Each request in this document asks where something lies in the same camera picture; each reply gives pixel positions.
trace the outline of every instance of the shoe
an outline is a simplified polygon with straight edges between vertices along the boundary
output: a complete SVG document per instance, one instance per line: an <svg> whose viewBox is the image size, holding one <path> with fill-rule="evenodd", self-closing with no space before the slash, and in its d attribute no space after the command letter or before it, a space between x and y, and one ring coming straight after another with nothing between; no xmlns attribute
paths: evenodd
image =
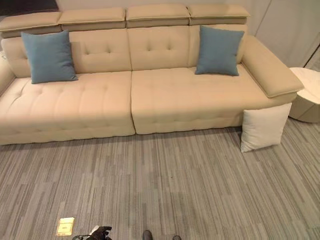
<svg viewBox="0 0 320 240"><path fill-rule="evenodd" d="M111 240L109 235L109 231L111 231L112 227L110 226L95 226L92 231L90 232L90 235L95 237L97 240Z"/></svg>
<svg viewBox="0 0 320 240"><path fill-rule="evenodd" d="M174 237L172 238L172 240L181 240L181 237L180 237L180 236L174 236Z"/></svg>
<svg viewBox="0 0 320 240"><path fill-rule="evenodd" d="M153 240L152 233L149 230L145 230L142 234L142 240Z"/></svg>

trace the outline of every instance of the backrest cushion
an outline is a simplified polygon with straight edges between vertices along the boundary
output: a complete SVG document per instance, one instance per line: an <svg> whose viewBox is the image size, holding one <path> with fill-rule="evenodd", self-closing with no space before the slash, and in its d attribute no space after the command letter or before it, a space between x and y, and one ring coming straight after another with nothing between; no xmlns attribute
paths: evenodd
<svg viewBox="0 0 320 240"><path fill-rule="evenodd" d="M240 41L238 52L236 55L236 63L241 63L242 57L245 52L245 44L246 38L248 34L248 27L242 24L215 24L215 25L206 25L206 27L211 27L215 29L222 29L222 30L230 30L230 31L244 31L244 35ZM200 26L194 25L189 26L190 30L190 52L189 52L189 67L195 67L198 63L199 57L199 49L200 49Z"/></svg>
<svg viewBox="0 0 320 240"><path fill-rule="evenodd" d="M2 39L1 45L14 75L17 78L31 77L27 52L22 38L5 38Z"/></svg>
<svg viewBox="0 0 320 240"><path fill-rule="evenodd" d="M69 33L77 74L131 71L126 29Z"/></svg>
<svg viewBox="0 0 320 240"><path fill-rule="evenodd" d="M126 29L69 33L75 73L131 71ZM30 77L30 66L21 37L5 38L2 48L17 78Z"/></svg>
<svg viewBox="0 0 320 240"><path fill-rule="evenodd" d="M127 31L133 70L188 66L189 26L129 28Z"/></svg>

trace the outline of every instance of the gray striped carpet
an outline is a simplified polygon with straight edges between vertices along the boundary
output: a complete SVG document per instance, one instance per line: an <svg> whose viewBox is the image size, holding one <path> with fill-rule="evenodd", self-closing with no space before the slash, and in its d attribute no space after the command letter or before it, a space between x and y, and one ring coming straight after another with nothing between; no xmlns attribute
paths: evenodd
<svg viewBox="0 0 320 240"><path fill-rule="evenodd" d="M289 119L282 144L241 153L241 128L0 146L0 237L319 239L319 124Z"/></svg>

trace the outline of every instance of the beige sofa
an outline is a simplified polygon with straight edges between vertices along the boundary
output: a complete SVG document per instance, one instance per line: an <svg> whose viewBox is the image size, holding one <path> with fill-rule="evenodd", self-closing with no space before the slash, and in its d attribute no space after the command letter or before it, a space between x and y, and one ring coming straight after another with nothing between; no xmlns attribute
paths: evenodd
<svg viewBox="0 0 320 240"><path fill-rule="evenodd" d="M215 5L211 7L216 13ZM190 13L201 8L188 6ZM237 53L239 76L195 75L200 26L190 25L191 20L188 25L150 26L165 17L159 13L144 19L145 12L140 13L141 22L149 19L148 27L139 23L136 28L81 30L76 22L77 31L69 33L79 76L73 82L31 84L21 37L3 39L7 61L0 62L0 144L241 126L244 109L290 103L303 88L275 55L248 35L244 24L210 25L245 31ZM132 16L130 8L126 14ZM221 15L204 17L206 24L217 18L224 23Z"/></svg>

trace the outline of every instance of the tufted upholstery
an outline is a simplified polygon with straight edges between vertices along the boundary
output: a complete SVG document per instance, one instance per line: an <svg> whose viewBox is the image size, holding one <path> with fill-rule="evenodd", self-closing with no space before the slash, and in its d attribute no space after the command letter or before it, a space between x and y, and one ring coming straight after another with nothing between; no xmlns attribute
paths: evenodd
<svg viewBox="0 0 320 240"><path fill-rule="evenodd" d="M240 126L244 109L290 103L267 98L242 65L239 76L195 75L195 67L132 72L131 111L138 134Z"/></svg>
<svg viewBox="0 0 320 240"><path fill-rule="evenodd" d="M131 71L126 29L76 31L69 33L75 72ZM30 66L21 37L2 40L11 69L18 78L30 77Z"/></svg>
<svg viewBox="0 0 320 240"><path fill-rule="evenodd" d="M246 48L246 40L248 35L248 27L246 25L241 24L216 24L216 25L207 25L207 27L222 29L222 30L230 30L230 31L244 31L244 35L239 44L238 53L236 56L237 64L241 63L242 57ZM199 57L199 45L200 45L200 26L190 26L190 51L189 51L189 67L195 67L198 63Z"/></svg>
<svg viewBox="0 0 320 240"><path fill-rule="evenodd" d="M77 74L131 70L126 29L74 31L69 34Z"/></svg>
<svg viewBox="0 0 320 240"><path fill-rule="evenodd" d="M129 28L133 70L188 66L189 26Z"/></svg>
<svg viewBox="0 0 320 240"><path fill-rule="evenodd" d="M130 71L73 82L17 78L0 98L0 144L132 135L130 89Z"/></svg>
<svg viewBox="0 0 320 240"><path fill-rule="evenodd" d="M5 38L1 41L5 56L11 70L17 78L31 76L27 52L21 37Z"/></svg>

